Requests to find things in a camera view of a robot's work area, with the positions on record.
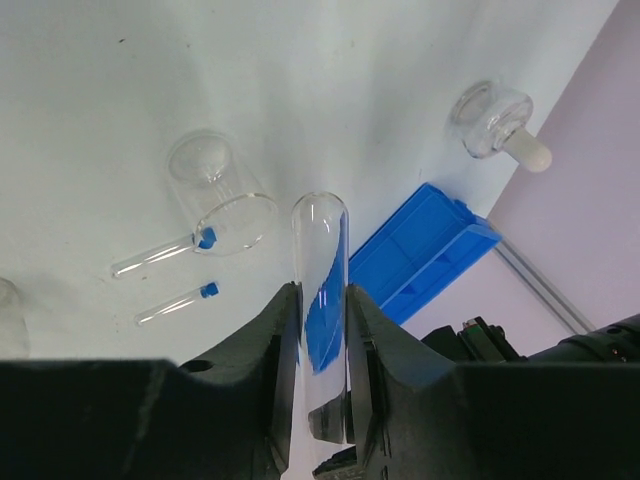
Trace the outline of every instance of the clear glass tube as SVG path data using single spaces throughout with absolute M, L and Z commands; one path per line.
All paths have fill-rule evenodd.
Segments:
M 264 237 L 277 216 L 276 203 L 221 134 L 203 130 L 183 138 L 169 155 L 167 173 L 193 234 L 118 262 L 114 278 L 182 252 L 242 252 Z
M 29 333 L 16 286 L 0 278 L 0 358 L 29 356 Z
M 177 310 L 181 310 L 184 307 L 188 307 L 194 302 L 214 297 L 218 293 L 220 293 L 218 284 L 212 282 L 207 285 L 203 285 L 200 288 L 196 288 L 195 290 L 187 292 L 183 295 L 180 295 L 176 298 L 172 298 L 171 300 L 163 302 L 160 305 L 150 308 L 149 310 L 145 310 L 144 312 L 136 315 L 134 321 L 139 326 L 143 326 L 151 320 L 162 317 L 164 315 L 168 315 L 169 313 L 175 312 Z
M 299 362 L 313 451 L 320 463 L 336 452 L 335 444 L 346 443 L 347 208 L 331 193 L 310 193 L 293 208 L 292 228 L 301 303 Z

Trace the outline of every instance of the glassware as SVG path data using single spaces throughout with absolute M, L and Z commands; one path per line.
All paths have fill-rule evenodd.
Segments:
M 199 131 L 178 142 L 168 173 L 193 234 L 116 263 L 114 278 L 182 252 L 241 252 L 262 239 L 277 215 L 275 202 L 218 133 Z
M 319 440 L 346 442 L 347 208 L 331 193 L 310 193 L 294 206 L 292 228 L 301 303 L 299 362 L 309 430 L 319 463 L 335 453 L 335 448 L 331 452 Z
M 29 334 L 16 286 L 0 278 L 0 358 L 27 358 Z
M 190 292 L 187 292 L 179 297 L 168 300 L 160 305 L 157 305 L 149 310 L 146 310 L 135 316 L 134 321 L 139 325 L 146 325 L 147 322 L 154 320 L 158 317 L 167 315 L 169 313 L 180 310 L 184 307 L 188 307 L 194 302 L 200 300 L 206 300 L 207 298 L 215 297 L 220 293 L 218 284 L 215 282 L 203 285 L 200 288 L 196 288 Z
M 525 128 L 533 113 L 528 95 L 483 81 L 469 88 L 454 106 L 450 123 L 473 158 L 503 150 L 531 172 L 551 165 L 549 149 Z

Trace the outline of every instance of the white table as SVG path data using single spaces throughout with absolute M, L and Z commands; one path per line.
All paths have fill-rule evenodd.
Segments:
M 487 214 L 515 169 L 474 161 L 446 118 L 498 78 L 558 100 L 616 0 L 24 0 L 0 5 L 0 276 L 34 357 L 192 358 L 293 278 L 289 213 L 341 196 L 352 250 L 422 182 Z M 216 128 L 281 209 L 242 255 L 109 266 L 188 232 L 164 181 L 183 134 Z M 141 310 L 212 279 L 221 295 L 145 328 Z

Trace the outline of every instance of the metal bar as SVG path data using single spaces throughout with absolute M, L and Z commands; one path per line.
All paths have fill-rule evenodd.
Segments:
M 495 251 L 569 331 L 581 335 L 596 329 L 507 238 Z

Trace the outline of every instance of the blue plastic bin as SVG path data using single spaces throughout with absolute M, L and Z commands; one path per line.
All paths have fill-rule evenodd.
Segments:
M 349 260 L 349 281 L 402 324 L 501 240 L 459 200 L 425 183 Z

